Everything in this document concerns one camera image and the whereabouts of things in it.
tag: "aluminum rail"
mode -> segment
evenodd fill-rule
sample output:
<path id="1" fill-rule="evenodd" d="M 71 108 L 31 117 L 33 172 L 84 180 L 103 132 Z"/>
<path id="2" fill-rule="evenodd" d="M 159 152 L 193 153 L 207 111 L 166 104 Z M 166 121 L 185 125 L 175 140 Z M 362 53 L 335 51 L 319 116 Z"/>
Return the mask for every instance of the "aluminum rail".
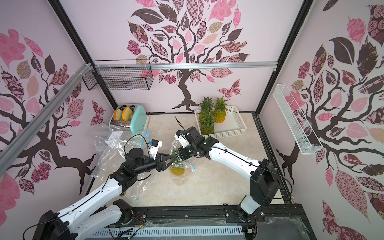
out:
<path id="1" fill-rule="evenodd" d="M 28 143 L 36 136 L 37 132 L 40 131 L 57 108 L 69 96 L 71 91 L 80 83 L 83 74 L 89 72 L 89 66 L 90 63 L 83 65 L 77 73 L 72 75 L 59 92 L 49 100 L 36 117 L 28 123 L 22 132 L 0 154 L 0 176 L 4 174 L 11 163 L 19 156 L 23 149 L 26 148 Z"/>

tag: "black cable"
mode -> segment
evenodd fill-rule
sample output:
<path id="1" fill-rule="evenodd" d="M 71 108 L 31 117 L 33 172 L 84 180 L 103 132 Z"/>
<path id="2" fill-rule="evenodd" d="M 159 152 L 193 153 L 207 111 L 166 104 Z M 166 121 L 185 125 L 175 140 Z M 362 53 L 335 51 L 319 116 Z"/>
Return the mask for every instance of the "black cable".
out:
<path id="1" fill-rule="evenodd" d="M 233 156 L 239 158 L 240 160 L 242 160 L 242 161 L 248 163 L 248 164 L 251 165 L 251 166 L 258 167 L 258 166 L 256 166 L 256 165 L 253 165 L 253 164 L 250 163 L 250 162 L 247 162 L 246 160 L 242 159 L 241 157 L 239 157 L 239 156 L 237 156 L 237 155 L 235 155 L 235 154 L 229 152 L 229 151 L 226 150 L 226 149 L 224 150 L 224 149 L 221 149 L 221 148 L 219 148 L 219 147 L 212 147 L 212 148 L 220 149 L 220 150 L 222 150 L 222 151 L 224 151 L 224 152 L 227 152 L 227 153 L 229 153 L 229 154 L 231 154 L 231 155 L 233 155 Z M 262 166 L 264 166 L 264 167 L 266 167 L 266 168 L 268 168 L 268 166 L 266 166 L 266 165 L 264 165 L 264 164 L 262 164 L 262 163 L 260 163 L 260 162 L 259 162 L 259 164 L 262 165 Z M 284 178 L 284 179 L 289 183 L 289 185 L 291 186 L 291 192 L 289 193 L 289 195 L 292 194 L 292 192 L 293 192 L 293 187 L 292 187 L 292 184 L 288 181 L 288 179 L 286 179 L 285 177 L 281 176 L 280 174 L 277 174 L 277 173 L 275 173 L 275 172 L 269 171 L 269 170 L 267 170 L 267 169 L 263 169 L 263 170 L 265 170 L 265 171 L 267 171 L 267 172 L 271 172 L 271 173 L 273 173 L 273 174 L 275 174 L 275 175 L 277 175 L 277 176 L 279 176 L 279 177 L 281 177 L 281 178 Z"/>
<path id="2" fill-rule="evenodd" d="M 138 181 L 143 181 L 143 180 L 146 180 L 148 177 L 145 177 L 145 178 L 143 178 L 143 179 L 138 179 Z"/>
<path id="3" fill-rule="evenodd" d="M 124 153 L 127 154 L 127 152 L 125 151 L 125 146 L 127 145 L 127 143 L 128 143 L 133 137 L 136 137 L 136 136 L 139 136 L 139 135 L 143 137 L 145 143 L 147 144 L 148 157 L 150 157 L 151 155 L 149 154 L 149 146 L 148 146 L 147 140 L 146 140 L 145 137 L 144 137 L 143 135 L 141 135 L 141 134 L 136 134 L 136 135 L 132 136 L 130 139 L 128 139 L 128 141 L 124 144 L 124 147 L 123 147 L 123 149 L 124 149 Z"/>

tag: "tree mural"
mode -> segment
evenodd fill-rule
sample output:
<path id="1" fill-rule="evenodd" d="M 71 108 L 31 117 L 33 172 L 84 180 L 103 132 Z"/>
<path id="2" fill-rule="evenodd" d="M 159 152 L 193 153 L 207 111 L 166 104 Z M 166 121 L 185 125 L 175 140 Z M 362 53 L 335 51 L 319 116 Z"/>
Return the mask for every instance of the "tree mural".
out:
<path id="1" fill-rule="evenodd" d="M 23 60 L 25 57 L 22 53 L 26 50 L 25 45 L 19 42 L 19 33 L 16 30 L 9 29 L 8 34 L 9 36 L 0 33 L 1 58 L 7 67 L 11 61 Z M 0 115 L 3 116 L 0 121 L 0 134 L 4 136 L 0 136 L 0 141 L 6 145 L 9 145 L 48 103 L 48 96 L 52 92 L 53 94 L 58 93 L 54 86 L 65 84 L 69 78 L 67 65 L 64 64 L 62 68 L 56 70 L 50 55 L 44 58 L 42 50 L 34 41 L 26 37 L 24 40 L 32 51 L 32 58 L 18 63 L 15 70 L 5 70 L 1 66 L 5 87 L 3 85 L 3 92 L 0 93 Z M 21 80 L 26 81 L 26 90 Z M 65 139 L 71 137 L 65 129 L 77 127 L 80 124 L 80 121 L 76 120 L 83 111 L 84 99 L 78 99 L 80 92 L 81 84 L 72 91 L 52 115 L 52 118 L 37 133 L 39 141 L 28 146 L 18 156 L 19 159 L 25 161 L 8 168 L 20 169 L 15 179 L 18 179 L 19 187 L 22 190 L 34 195 L 35 184 L 47 180 L 56 165 L 56 168 L 73 167 L 78 170 L 80 193 L 82 192 L 84 177 L 86 174 L 91 174 L 92 171 L 89 166 L 94 155 L 83 162 L 78 158 L 69 158 L 60 154 L 60 149 L 66 145 Z M 103 114 L 103 109 L 96 107 L 95 109 L 94 105 L 97 116 Z M 10 136 L 7 134 L 9 131 L 12 133 L 11 137 L 8 137 Z"/>
<path id="2" fill-rule="evenodd" d="M 233 12 L 236 0 L 136 0 L 144 7 L 132 14 L 128 21 L 132 35 L 139 42 L 128 41 L 127 49 L 137 55 L 137 63 L 145 63 L 149 59 L 153 63 L 212 63 L 212 62 L 240 62 L 248 54 L 238 53 L 247 42 L 236 42 L 242 29 L 237 29 L 241 13 L 238 8 Z M 203 19 L 205 12 L 212 10 Z M 140 18 L 145 24 L 136 24 Z M 207 27 L 211 19 L 217 19 Z M 234 55 L 223 56 L 223 52 Z M 201 81 L 206 78 L 214 82 L 215 78 L 226 77 L 233 72 L 228 68 L 203 69 L 175 69 L 153 70 L 153 76 L 159 76 L 159 82 L 165 80 L 168 84 L 177 83 L 183 92 L 184 100 L 175 108 L 185 106 L 199 106 L 192 100 L 187 89 L 188 79 Z M 231 89 L 219 89 L 230 98 L 240 93 L 239 81 Z"/>
<path id="3" fill-rule="evenodd" d="M 349 38 L 359 43 L 359 48 L 344 37 L 330 39 L 333 54 L 322 45 L 311 68 L 309 62 L 301 65 L 300 79 L 292 84 L 293 91 L 286 100 L 297 99 L 298 106 L 291 105 L 296 118 L 304 122 L 306 115 L 319 137 L 323 148 L 316 153 L 316 163 L 326 160 L 329 186 L 335 182 L 340 194 L 367 219 L 367 202 L 384 219 L 384 185 L 374 178 L 384 173 L 384 165 L 370 163 L 370 157 L 361 161 L 355 155 L 384 157 L 382 151 L 369 145 L 372 140 L 384 144 L 384 108 L 373 107 L 384 101 L 384 57 L 378 61 L 376 48 L 384 42 L 384 5 L 368 8 L 371 16 L 367 25 L 361 19 L 349 19 L 347 26 Z M 304 131 L 314 142 L 314 133 L 309 128 Z M 280 156 L 285 162 L 291 161 Z"/>

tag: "clear plastic bag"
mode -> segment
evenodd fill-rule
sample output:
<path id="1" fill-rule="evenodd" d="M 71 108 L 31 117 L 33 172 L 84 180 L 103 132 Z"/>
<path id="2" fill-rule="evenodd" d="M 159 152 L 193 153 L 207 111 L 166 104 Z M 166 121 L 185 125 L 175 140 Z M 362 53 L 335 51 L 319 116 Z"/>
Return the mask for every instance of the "clear plastic bag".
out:
<path id="1" fill-rule="evenodd" d="M 148 136 L 148 130 L 141 132 L 144 137 Z M 144 155 L 148 155 L 147 145 L 142 136 L 132 137 L 131 131 L 120 131 L 118 127 L 114 130 L 110 129 L 106 124 L 101 124 L 98 129 L 93 132 L 91 141 L 94 144 L 95 150 L 99 153 L 100 159 L 93 170 L 91 177 L 97 178 L 98 184 L 103 184 L 110 174 L 117 171 L 120 165 L 125 161 L 125 153 L 132 148 L 140 147 L 144 150 Z M 148 188 L 152 182 L 156 171 L 151 172 L 151 176 L 143 181 L 136 181 L 126 192 L 127 197 L 132 197 L 134 200 L 139 200 L 139 196 Z M 147 177 L 150 173 L 141 173 L 137 176 L 138 179 Z"/>
<path id="2" fill-rule="evenodd" d="M 180 142 L 175 139 L 172 143 L 169 155 L 176 156 L 177 161 L 173 162 L 169 167 L 169 173 L 172 181 L 175 182 L 176 185 L 181 186 L 187 181 L 189 175 L 195 171 L 192 164 L 195 162 L 196 158 L 190 157 L 183 161 L 177 152 L 179 147 Z"/>

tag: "pink wall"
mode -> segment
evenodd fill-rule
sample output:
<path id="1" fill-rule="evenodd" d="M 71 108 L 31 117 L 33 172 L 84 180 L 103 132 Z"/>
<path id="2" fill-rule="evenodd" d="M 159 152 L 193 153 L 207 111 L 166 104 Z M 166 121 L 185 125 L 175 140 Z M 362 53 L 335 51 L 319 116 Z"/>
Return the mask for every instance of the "pink wall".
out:
<path id="1" fill-rule="evenodd" d="M 47 1 L 13 0 L 1 7 L 0 149 L 5 149 L 84 61 Z M 92 125 L 108 121 L 112 109 L 101 91 L 81 84 L 0 177 L 2 239 L 21 239 L 43 213 L 85 194 L 97 161 L 87 140 Z"/>
<path id="2" fill-rule="evenodd" d="M 277 80 L 299 96 L 305 113 L 308 109 L 322 150 L 299 152 L 272 96 L 261 113 L 286 178 L 294 180 L 295 202 L 304 206 L 317 239 L 382 239 L 384 5 L 379 3 L 316 1 Z"/>

